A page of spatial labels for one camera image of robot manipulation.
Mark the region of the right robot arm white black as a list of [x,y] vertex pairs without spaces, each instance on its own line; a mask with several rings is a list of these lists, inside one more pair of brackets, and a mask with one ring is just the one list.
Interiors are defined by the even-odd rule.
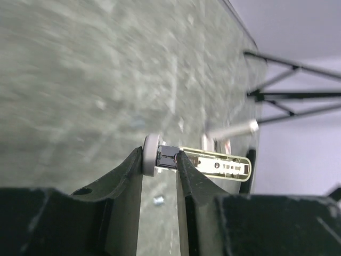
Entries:
[[225,140],[241,135],[250,135],[259,130],[258,122],[255,119],[244,123],[234,124],[229,127],[224,127],[206,132],[206,137],[213,140]]

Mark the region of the white stapler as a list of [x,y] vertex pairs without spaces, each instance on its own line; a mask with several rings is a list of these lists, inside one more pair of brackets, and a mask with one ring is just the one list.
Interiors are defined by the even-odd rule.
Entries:
[[246,182],[252,174],[252,163],[246,157],[220,154],[188,147],[168,146],[158,134],[149,134],[143,145],[142,173],[154,177],[157,168],[177,170],[177,156],[184,152],[202,174],[218,179]]

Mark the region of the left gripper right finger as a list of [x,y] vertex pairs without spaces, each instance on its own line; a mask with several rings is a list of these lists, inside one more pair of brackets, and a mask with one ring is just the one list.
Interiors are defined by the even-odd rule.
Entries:
[[232,195],[176,158],[181,255],[340,255],[340,189],[328,196]]

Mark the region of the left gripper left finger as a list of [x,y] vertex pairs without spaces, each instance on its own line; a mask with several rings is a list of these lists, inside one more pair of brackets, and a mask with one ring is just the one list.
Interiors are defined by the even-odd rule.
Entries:
[[71,195],[1,189],[1,255],[136,255],[142,148]]

